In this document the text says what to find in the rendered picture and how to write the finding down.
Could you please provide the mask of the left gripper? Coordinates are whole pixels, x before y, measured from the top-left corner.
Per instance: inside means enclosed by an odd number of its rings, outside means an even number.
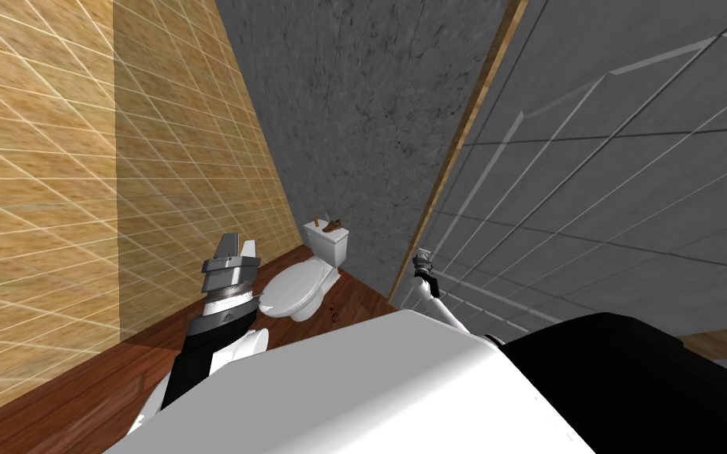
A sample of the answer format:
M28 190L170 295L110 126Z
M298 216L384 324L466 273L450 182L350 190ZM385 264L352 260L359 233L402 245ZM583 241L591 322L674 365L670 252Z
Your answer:
M214 257L203 262L202 293L234 285L254 284L261 259L257 258L256 240L245 240L240 250L238 233L224 233Z

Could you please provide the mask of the white toilet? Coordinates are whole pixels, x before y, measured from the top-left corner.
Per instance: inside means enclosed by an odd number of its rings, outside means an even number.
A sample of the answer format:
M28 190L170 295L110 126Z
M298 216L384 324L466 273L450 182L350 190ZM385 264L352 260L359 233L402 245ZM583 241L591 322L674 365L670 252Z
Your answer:
M259 310L271 318L303 322L314 315L340 278L349 231L340 219L304 225L311 256L276 274L259 297Z

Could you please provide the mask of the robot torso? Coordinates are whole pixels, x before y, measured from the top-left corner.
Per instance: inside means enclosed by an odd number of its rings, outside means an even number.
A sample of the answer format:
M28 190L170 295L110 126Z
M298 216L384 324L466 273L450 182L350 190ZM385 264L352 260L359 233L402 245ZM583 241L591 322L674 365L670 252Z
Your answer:
M498 347L397 311L227 363L104 454L594 454Z

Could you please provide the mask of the grey door leaf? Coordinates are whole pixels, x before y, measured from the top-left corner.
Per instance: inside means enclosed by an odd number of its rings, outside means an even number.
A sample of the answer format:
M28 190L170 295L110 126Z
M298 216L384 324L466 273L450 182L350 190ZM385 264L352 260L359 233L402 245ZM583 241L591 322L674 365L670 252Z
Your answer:
M474 333L610 312L727 359L727 0L528 0L422 246Z

